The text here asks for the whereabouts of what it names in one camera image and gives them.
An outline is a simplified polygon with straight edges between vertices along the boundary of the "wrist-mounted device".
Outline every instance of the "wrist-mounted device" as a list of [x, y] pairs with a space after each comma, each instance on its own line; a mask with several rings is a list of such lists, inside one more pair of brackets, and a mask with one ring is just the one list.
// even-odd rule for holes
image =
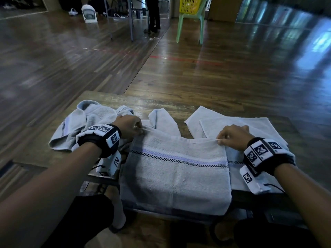
[[294, 154], [272, 139], [253, 138], [244, 154], [244, 163], [255, 177], [262, 171], [274, 175], [275, 168], [283, 163], [295, 165]]
[[86, 142], [94, 143], [102, 150], [100, 158], [106, 158], [115, 154], [121, 136], [121, 131], [115, 125], [96, 124], [79, 133], [76, 136], [76, 141], [79, 146]]

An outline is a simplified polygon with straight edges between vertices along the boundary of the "black pants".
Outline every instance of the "black pants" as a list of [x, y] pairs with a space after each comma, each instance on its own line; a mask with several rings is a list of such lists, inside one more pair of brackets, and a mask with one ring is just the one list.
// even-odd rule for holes
[[160, 29], [159, 0], [146, 0], [149, 12], [149, 30]]
[[234, 241], [239, 248], [320, 247], [307, 229], [245, 219], [234, 227]]
[[76, 197], [42, 247], [81, 247], [113, 222], [114, 207], [105, 195]]

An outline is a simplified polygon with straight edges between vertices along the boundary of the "plastic chair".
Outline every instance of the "plastic chair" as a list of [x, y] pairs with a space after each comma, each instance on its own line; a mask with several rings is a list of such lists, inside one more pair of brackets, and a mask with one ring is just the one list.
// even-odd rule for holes
[[177, 28], [177, 37], [176, 43], [179, 42], [180, 34], [182, 33], [182, 26], [183, 26], [183, 19], [184, 18], [192, 18], [192, 19], [200, 19], [200, 44], [202, 44], [204, 39], [204, 21], [205, 21], [205, 6], [208, 0], [202, 0], [199, 6], [198, 11], [195, 14], [186, 14], [180, 13], [179, 21], [178, 21], [178, 28]]

